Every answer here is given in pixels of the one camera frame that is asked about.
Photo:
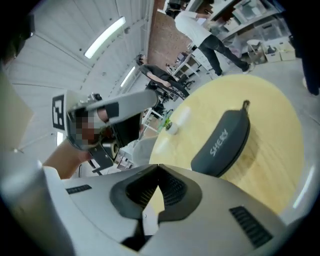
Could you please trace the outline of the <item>white shelving unit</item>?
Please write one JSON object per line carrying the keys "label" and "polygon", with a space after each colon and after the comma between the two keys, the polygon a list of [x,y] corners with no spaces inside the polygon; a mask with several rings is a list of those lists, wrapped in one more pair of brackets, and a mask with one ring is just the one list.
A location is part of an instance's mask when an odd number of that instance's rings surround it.
{"label": "white shelving unit", "polygon": [[207,30],[224,41],[235,34],[279,15],[280,10],[268,0],[217,0]]}

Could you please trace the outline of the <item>black zippered case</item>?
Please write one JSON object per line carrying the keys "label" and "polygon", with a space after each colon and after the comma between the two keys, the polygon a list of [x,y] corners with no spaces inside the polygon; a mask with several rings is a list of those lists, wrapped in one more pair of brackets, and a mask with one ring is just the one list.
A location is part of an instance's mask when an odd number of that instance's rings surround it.
{"label": "black zippered case", "polygon": [[250,101],[245,100],[241,109],[223,113],[214,131],[192,159],[191,170],[219,178],[239,158],[251,129]]}

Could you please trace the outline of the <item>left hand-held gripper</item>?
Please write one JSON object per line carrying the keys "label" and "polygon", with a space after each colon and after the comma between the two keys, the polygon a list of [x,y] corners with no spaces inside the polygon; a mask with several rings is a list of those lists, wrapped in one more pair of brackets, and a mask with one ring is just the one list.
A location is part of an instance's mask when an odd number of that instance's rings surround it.
{"label": "left hand-held gripper", "polygon": [[[81,151],[104,151],[102,143],[123,148],[139,138],[140,113],[157,103],[157,93],[149,89],[106,100],[98,93],[85,95],[66,90],[52,98],[52,126]],[[112,124],[106,129],[98,114],[100,109],[106,111]]]}

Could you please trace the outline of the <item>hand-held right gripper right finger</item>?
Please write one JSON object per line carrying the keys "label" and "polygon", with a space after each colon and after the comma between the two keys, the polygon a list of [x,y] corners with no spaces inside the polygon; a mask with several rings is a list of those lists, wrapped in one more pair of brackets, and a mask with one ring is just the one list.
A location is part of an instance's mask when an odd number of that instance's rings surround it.
{"label": "hand-held right gripper right finger", "polygon": [[234,184],[160,164],[159,181],[181,186],[184,196],[166,206],[158,231],[142,247],[146,256],[266,256],[286,230],[281,219]]}

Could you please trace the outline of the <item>white storage box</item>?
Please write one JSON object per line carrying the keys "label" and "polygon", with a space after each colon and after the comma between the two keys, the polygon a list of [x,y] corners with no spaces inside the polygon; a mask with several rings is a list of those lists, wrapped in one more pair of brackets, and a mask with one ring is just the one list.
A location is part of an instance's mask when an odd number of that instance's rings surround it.
{"label": "white storage box", "polygon": [[282,41],[278,45],[279,53],[282,61],[292,61],[296,59],[294,47],[288,41]]}
{"label": "white storage box", "polygon": [[281,61],[281,55],[278,49],[273,45],[263,46],[264,55],[269,63],[275,63]]}

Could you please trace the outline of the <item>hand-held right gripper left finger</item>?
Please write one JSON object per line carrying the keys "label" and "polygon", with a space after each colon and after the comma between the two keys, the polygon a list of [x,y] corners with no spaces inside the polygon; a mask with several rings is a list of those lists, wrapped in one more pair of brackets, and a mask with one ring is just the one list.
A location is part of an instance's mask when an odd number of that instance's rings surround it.
{"label": "hand-held right gripper left finger", "polygon": [[99,230],[120,243],[134,235],[138,221],[118,213],[110,201],[110,191],[114,184],[137,174],[143,168],[139,166],[107,175],[65,179],[63,185],[66,189],[83,185],[91,187],[71,194],[72,201]]}

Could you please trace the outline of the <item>person's left forearm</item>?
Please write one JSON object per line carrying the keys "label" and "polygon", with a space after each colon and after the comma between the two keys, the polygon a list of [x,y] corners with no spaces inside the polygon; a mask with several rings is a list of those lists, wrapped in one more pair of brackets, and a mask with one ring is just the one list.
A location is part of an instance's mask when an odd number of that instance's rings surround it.
{"label": "person's left forearm", "polygon": [[54,168],[59,177],[69,179],[76,169],[84,162],[91,160],[88,151],[75,148],[68,139],[65,139],[43,163],[45,167]]}

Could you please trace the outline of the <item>ceiling strip light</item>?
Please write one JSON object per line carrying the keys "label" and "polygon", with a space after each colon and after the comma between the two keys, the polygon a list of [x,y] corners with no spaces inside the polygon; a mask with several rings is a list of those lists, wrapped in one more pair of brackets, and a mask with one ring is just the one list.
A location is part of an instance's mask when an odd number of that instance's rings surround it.
{"label": "ceiling strip light", "polygon": [[84,56],[91,59],[97,50],[104,44],[104,42],[112,36],[119,28],[121,28],[126,23],[126,18],[124,16],[120,17],[117,21],[106,28],[89,46],[89,48],[84,53]]}
{"label": "ceiling strip light", "polygon": [[121,88],[127,83],[127,81],[131,78],[131,76],[132,76],[133,74],[135,74],[135,70],[136,70],[136,67],[135,67],[135,66],[133,66],[133,67],[130,69],[130,71],[128,72],[128,74],[125,76],[125,78],[123,79],[123,81],[122,81],[121,84],[120,84],[120,87],[121,87]]}

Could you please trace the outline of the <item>small potted green plant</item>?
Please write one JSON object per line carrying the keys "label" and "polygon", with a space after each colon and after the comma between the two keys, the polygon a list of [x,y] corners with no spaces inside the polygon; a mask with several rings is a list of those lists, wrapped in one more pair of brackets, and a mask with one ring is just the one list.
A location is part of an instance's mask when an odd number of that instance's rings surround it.
{"label": "small potted green plant", "polygon": [[167,118],[164,123],[164,128],[168,134],[175,135],[178,132],[179,126]]}

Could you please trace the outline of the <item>round wooden table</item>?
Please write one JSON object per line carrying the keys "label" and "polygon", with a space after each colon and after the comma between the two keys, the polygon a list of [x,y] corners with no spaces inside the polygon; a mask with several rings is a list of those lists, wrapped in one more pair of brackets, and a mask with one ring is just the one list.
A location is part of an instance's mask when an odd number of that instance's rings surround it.
{"label": "round wooden table", "polygon": [[232,74],[214,79],[185,99],[170,120],[176,134],[162,130],[150,163],[191,168],[223,113],[249,101],[251,123],[247,144],[222,176],[281,214],[290,204],[304,167],[301,123],[285,95],[271,82],[253,75]]}

